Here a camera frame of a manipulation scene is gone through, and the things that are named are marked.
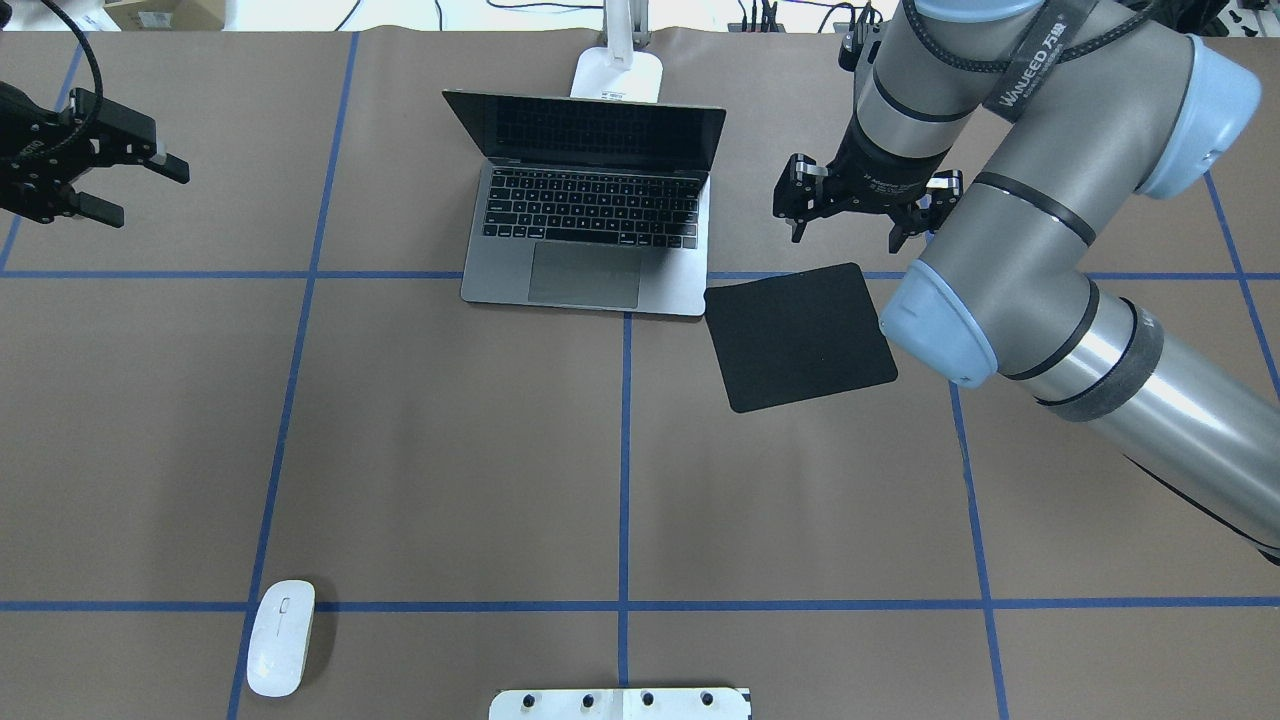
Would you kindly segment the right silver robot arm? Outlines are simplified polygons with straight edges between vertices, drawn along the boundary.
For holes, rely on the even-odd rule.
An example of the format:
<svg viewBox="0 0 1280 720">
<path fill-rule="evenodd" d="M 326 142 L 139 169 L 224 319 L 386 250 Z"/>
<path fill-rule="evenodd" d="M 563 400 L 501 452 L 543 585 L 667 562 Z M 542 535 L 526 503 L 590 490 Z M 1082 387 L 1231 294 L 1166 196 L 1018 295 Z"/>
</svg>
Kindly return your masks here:
<svg viewBox="0 0 1280 720">
<path fill-rule="evenodd" d="M 1258 77 L 1116 1 L 902 1 L 858 49 L 835 159 L 796 154 L 774 217 L 932 233 L 879 315 L 961 387 L 1016 382 L 1277 561 L 1277 406 L 1078 265 L 1133 195 L 1196 183 L 1260 106 Z"/>
</svg>

